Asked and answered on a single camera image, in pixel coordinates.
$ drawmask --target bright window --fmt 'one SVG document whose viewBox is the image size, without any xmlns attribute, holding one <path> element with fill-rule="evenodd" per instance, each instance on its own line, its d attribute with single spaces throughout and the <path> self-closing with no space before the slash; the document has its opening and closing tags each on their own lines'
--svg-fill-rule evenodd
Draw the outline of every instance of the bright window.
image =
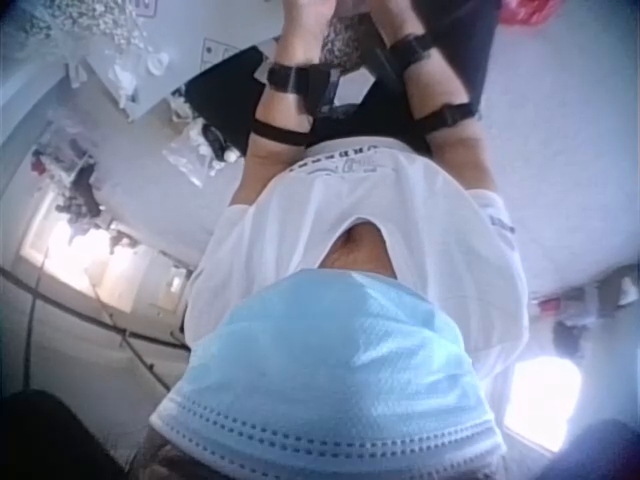
<svg viewBox="0 0 640 480">
<path fill-rule="evenodd" d="M 505 425 L 551 452 L 562 448 L 582 375 L 571 361 L 540 357 L 516 365 Z"/>
<path fill-rule="evenodd" d="M 131 312 L 151 255 L 146 247 L 136 250 L 110 248 L 105 230 L 92 229 L 73 236 L 67 216 L 55 210 L 57 196 L 51 192 L 34 217 L 22 244 L 21 255 L 58 280 L 95 296 L 123 312 Z"/>
</svg>

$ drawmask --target blue face mask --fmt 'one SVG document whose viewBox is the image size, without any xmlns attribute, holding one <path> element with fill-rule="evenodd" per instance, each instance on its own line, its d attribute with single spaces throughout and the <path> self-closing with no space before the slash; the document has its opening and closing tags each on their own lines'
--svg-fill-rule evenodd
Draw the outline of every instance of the blue face mask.
<svg viewBox="0 0 640 480">
<path fill-rule="evenodd" d="M 339 270 L 240 304 L 151 425 L 234 478 L 440 478 L 504 451 L 455 323 L 396 281 Z"/>
</svg>

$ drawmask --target white floor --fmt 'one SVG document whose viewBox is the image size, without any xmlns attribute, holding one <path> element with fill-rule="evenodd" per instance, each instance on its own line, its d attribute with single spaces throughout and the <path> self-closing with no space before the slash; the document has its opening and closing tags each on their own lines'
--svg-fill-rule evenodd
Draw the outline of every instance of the white floor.
<svg viewBox="0 0 640 480">
<path fill-rule="evenodd" d="M 484 123 L 534 295 L 638 258 L 634 8 L 567 0 L 547 26 L 499 30 Z M 95 82 L 77 101 L 97 97 L 99 197 L 143 241 L 197 263 L 241 166 L 198 189 L 162 156 L 175 136 L 164 106 L 131 125 Z"/>
</svg>

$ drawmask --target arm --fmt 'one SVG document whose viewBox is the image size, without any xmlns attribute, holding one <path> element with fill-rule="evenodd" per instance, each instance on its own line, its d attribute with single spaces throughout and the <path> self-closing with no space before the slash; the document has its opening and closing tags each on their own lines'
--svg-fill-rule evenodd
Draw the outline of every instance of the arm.
<svg viewBox="0 0 640 480">
<path fill-rule="evenodd" d="M 374 21 L 391 45 L 426 28 L 413 10 L 411 0 L 369 0 Z M 469 94 L 438 49 L 405 72 L 405 85 L 414 118 L 422 118 L 446 103 L 469 101 Z M 427 137 L 434 161 L 467 190 L 496 190 L 489 168 L 486 143 L 476 119 L 459 123 Z"/>
<path fill-rule="evenodd" d="M 335 6 L 336 0 L 285 0 L 285 24 L 275 61 L 288 66 L 318 63 Z M 308 133 L 313 125 L 300 97 L 272 91 L 268 86 L 258 104 L 256 118 L 301 133 Z M 231 205 L 252 205 L 267 185 L 303 154 L 302 147 L 283 145 L 252 134 L 242 180 Z"/>
</svg>

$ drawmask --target black strap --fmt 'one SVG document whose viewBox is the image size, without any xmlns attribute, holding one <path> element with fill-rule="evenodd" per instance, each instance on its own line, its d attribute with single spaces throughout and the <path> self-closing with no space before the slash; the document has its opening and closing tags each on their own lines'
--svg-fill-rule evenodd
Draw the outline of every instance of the black strap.
<svg viewBox="0 0 640 480">
<path fill-rule="evenodd" d="M 433 40 L 428 33 L 407 35 L 391 45 L 389 54 L 394 60 L 397 74 L 402 78 L 411 65 L 428 58 L 433 47 Z"/>
<path fill-rule="evenodd" d="M 426 117 L 416 120 L 416 126 L 423 135 L 451 128 L 476 116 L 475 108 L 471 103 L 452 105 L 447 103 L 442 108 L 430 113 Z"/>
<path fill-rule="evenodd" d="M 291 67 L 274 63 L 267 74 L 269 87 L 300 96 L 313 118 L 331 114 L 339 82 L 340 70 L 324 65 Z"/>
<path fill-rule="evenodd" d="M 294 132 L 284 128 L 276 127 L 268 123 L 261 122 L 257 118 L 253 120 L 253 133 L 259 137 L 266 138 L 273 142 L 290 145 L 292 147 L 306 147 L 309 143 L 309 134 Z"/>
</svg>

